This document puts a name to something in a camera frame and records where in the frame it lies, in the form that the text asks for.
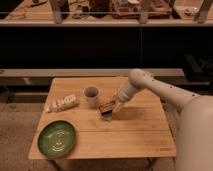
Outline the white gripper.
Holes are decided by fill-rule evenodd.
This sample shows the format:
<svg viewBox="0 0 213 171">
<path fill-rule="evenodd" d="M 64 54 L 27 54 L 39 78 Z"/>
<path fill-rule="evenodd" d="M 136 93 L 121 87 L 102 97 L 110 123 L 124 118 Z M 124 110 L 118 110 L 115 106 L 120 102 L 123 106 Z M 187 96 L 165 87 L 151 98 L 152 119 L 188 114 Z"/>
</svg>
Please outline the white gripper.
<svg viewBox="0 0 213 171">
<path fill-rule="evenodd" d="M 130 101 L 137 92 L 138 89 L 135 88 L 130 82 L 126 82 L 121 85 L 117 91 L 117 94 L 113 94 L 110 97 L 110 102 L 114 102 L 117 99 L 120 101 L 116 102 L 114 112 L 120 111 L 123 108 L 124 103 Z"/>
</svg>

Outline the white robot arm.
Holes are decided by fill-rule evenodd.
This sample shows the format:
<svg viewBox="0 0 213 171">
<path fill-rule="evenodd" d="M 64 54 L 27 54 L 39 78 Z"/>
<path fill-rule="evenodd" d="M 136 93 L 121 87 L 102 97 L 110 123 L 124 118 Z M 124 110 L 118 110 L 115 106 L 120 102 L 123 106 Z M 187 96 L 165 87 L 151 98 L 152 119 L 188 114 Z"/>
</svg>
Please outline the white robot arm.
<svg viewBox="0 0 213 171">
<path fill-rule="evenodd" d="M 116 92 L 119 111 L 140 91 L 148 89 L 181 113 L 176 139 L 176 171 L 213 171 L 213 96 L 200 95 L 159 81 L 149 72 L 132 69 Z"/>
</svg>

